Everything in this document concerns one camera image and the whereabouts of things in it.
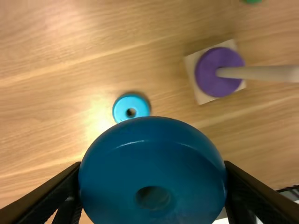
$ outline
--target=green object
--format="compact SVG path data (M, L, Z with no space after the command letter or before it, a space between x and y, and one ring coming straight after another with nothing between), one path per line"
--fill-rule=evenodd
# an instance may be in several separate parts
M245 0L245 2L249 3L249 4L254 4L254 3L258 3L261 2L262 0Z

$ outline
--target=wooden table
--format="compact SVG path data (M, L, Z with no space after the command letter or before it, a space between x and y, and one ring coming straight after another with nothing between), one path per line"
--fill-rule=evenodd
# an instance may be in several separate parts
M248 81L199 106L183 64L231 38L247 65L299 64L298 11L297 0L2 1L0 207L81 160L127 91L270 187L298 183L299 84Z

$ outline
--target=blue ring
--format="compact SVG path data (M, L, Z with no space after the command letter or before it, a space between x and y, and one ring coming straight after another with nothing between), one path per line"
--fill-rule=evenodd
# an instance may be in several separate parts
M135 114L132 116L128 116L127 111L129 109L134 109ZM113 118L116 123L149 115L150 105L145 98L139 95L124 95L122 97L119 97L113 105Z

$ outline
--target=ring hole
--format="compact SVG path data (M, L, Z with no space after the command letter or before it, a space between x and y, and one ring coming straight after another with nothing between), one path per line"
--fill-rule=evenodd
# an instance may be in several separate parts
M171 194L165 188L148 186L138 190L135 199L142 209L162 210L170 204Z
M133 117L136 116L136 110L133 109L133 108L129 108L126 111L126 115L127 115L128 118L133 118Z

